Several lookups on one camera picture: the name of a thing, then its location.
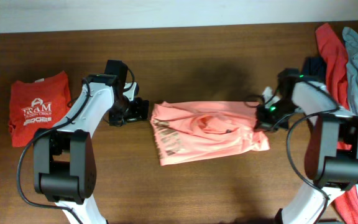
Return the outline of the salmon pink t-shirt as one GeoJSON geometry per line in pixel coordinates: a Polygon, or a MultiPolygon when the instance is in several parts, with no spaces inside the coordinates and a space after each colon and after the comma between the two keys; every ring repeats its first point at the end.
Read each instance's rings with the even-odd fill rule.
{"type": "Polygon", "coordinates": [[[154,105],[150,124],[161,166],[268,151],[269,139],[256,125],[256,104],[188,101],[154,105]]]}

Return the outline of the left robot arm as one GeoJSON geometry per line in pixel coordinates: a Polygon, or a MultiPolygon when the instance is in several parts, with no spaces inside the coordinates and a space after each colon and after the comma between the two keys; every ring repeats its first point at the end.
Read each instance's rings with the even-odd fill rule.
{"type": "Polygon", "coordinates": [[[108,60],[104,73],[88,75],[69,112],[49,130],[37,131],[33,143],[34,189],[70,223],[107,223],[93,196],[97,169],[92,136],[101,120],[121,127],[145,121],[149,102],[138,96],[132,75],[120,60],[108,60]]]}

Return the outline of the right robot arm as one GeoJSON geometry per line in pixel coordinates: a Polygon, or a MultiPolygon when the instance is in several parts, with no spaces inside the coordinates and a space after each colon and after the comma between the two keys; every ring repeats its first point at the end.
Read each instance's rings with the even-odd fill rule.
{"type": "Polygon", "coordinates": [[[287,130],[287,158],[303,184],[293,200],[281,208],[274,223],[319,223],[333,200],[358,184],[358,116],[341,106],[316,76],[286,68],[278,74],[274,91],[281,98],[263,97],[258,105],[256,132],[287,130]],[[296,168],[290,149],[295,128],[312,125],[305,152],[305,173],[296,168]]]}

